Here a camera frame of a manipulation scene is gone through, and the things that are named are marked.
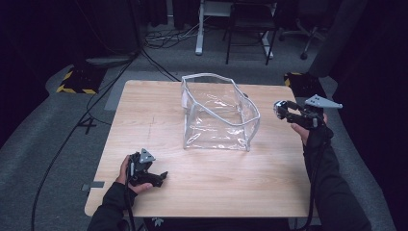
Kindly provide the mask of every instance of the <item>wooden table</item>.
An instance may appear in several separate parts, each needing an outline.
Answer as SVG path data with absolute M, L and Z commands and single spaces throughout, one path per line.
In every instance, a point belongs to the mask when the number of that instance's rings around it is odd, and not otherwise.
M 310 184 L 300 137 L 273 112 L 275 101 L 294 101 L 291 90 L 239 87 L 261 113 L 249 152 L 183 149 L 181 84 L 128 81 L 94 178 L 105 186 L 90 190 L 86 214 L 101 204 L 125 156 L 145 148 L 157 159 L 149 172 L 168 176 L 161 188 L 136 197 L 135 217 L 307 217 Z

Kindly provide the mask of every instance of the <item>clear plastic container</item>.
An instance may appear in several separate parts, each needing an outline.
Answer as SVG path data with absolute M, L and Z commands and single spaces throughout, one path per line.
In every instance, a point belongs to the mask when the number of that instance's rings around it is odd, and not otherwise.
M 235 82 L 213 73 L 182 79 L 182 107 L 186 113 L 184 148 L 249 151 L 261 115 Z

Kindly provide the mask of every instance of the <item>dark background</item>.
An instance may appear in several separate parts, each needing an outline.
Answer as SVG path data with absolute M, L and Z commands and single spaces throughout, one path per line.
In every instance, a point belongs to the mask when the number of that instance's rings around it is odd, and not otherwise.
M 140 41 L 123 41 L 139 36 L 122 36 L 135 32 L 129 15 L 115 18 L 119 14 L 113 12 L 129 10 L 126 2 L 115 7 L 113 2 L 78 0 L 80 8 L 67 0 L 8 0 L 0 4 L 0 146 L 48 96 L 45 83 L 54 73 L 69 64 L 86 65 L 86 58 L 138 50 Z M 166 24 L 166 0 L 140 2 L 144 4 L 141 24 Z M 197 2 L 186 9 L 184 1 L 173 1 L 174 12 L 179 13 L 175 26 L 196 22 Z M 333 99 L 347 105 L 339 110 L 344 127 L 380 185 L 398 230 L 404 229 L 408 218 L 407 12 L 404 1 L 369 1 L 330 74 L 338 82 Z M 116 25 L 122 27 L 112 37 L 110 30 Z M 108 51 L 99 39 L 115 52 Z

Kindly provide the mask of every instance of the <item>office chair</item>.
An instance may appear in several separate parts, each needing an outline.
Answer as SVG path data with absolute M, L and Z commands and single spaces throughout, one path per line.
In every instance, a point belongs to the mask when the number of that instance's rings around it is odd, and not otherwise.
M 283 32 L 279 40 L 285 40 L 286 36 L 306 36 L 308 40 L 300 55 L 300 59 L 306 60 L 312 40 L 325 40 L 324 32 L 327 33 L 330 29 L 341 0 L 296 0 L 296 2 L 295 23 L 298 30 Z
M 224 37 L 228 33 L 228 49 L 226 64 L 229 61 L 229 54 L 231 46 L 253 46 L 254 44 L 238 44 L 232 43 L 232 36 L 235 32 L 245 32 L 245 33 L 257 33 L 259 40 L 257 43 L 262 43 L 262 39 L 266 38 L 268 31 L 273 31 L 272 38 L 269 42 L 269 50 L 267 53 L 267 62 L 269 63 L 269 58 L 272 50 L 272 45 L 275 40 L 276 32 L 279 29 L 273 18 L 272 14 L 272 4 L 275 0 L 234 0 L 231 6 L 231 13 L 229 17 L 228 27 L 225 30 Z

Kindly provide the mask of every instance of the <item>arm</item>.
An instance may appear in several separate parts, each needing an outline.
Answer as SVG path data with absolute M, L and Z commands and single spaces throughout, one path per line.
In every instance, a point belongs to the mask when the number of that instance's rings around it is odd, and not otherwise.
M 318 164 L 319 152 L 322 151 L 315 179 L 315 202 L 323 229 L 371 230 L 366 214 L 339 173 L 339 162 L 330 145 L 332 131 L 325 126 L 310 132 L 296 124 L 292 127 L 306 143 L 303 155 L 309 179 Z
M 114 182 L 103 197 L 102 205 L 93 214 L 88 230 L 119 230 L 126 209 L 125 185 Z M 131 204 L 137 194 L 129 191 Z
M 123 219 L 123 210 L 127 208 L 126 200 L 130 200 L 130 206 L 132 207 L 138 193 L 153 187 L 150 183 L 137 186 L 127 184 L 126 169 L 128 163 L 129 156 L 126 156 L 120 167 L 119 176 L 117 176 L 115 182 L 104 195 L 102 205 L 100 205 L 93 214 L 92 220 L 88 226 L 89 231 L 120 230 L 119 224 Z M 130 189 L 128 190 L 128 195 L 125 195 L 126 188 Z

